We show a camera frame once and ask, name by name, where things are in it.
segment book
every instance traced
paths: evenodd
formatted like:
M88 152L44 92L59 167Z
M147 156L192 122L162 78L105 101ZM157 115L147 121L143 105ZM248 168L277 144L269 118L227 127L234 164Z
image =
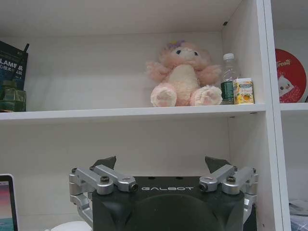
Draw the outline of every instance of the book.
M11 72L17 66L22 54L22 50L0 41L0 83L3 80L14 80L17 84L17 89L24 89L28 53L25 53L16 75L13 77L11 76Z

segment green glass jar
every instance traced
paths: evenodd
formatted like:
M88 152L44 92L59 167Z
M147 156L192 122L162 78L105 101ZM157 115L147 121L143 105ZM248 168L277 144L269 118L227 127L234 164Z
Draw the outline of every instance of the green glass jar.
M0 89L0 112L25 112L26 92L16 88L16 82L4 80Z

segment small yellow box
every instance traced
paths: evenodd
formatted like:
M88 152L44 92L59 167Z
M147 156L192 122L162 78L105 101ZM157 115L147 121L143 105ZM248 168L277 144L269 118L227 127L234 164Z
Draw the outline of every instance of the small yellow box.
M238 78L233 81L234 104L254 104L254 90L251 78Z

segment white shelf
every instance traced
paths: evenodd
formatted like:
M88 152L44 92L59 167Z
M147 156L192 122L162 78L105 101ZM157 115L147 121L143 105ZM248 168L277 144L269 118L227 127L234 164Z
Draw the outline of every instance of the white shelf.
M308 103L281 103L282 115L308 115Z
M102 122L194 117L230 117L265 111L264 104L196 107L117 108L72 111L19 112L0 114L0 124Z
M85 36L221 31L241 0L4 1L1 35Z

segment white object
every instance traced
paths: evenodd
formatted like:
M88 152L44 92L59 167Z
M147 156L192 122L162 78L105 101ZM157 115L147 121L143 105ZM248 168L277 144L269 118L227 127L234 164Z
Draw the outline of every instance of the white object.
M72 221L58 225L51 231L92 231L91 227L84 221Z
M234 59L234 54L232 54L232 53L225 54L223 56L223 60L225 61L227 59Z

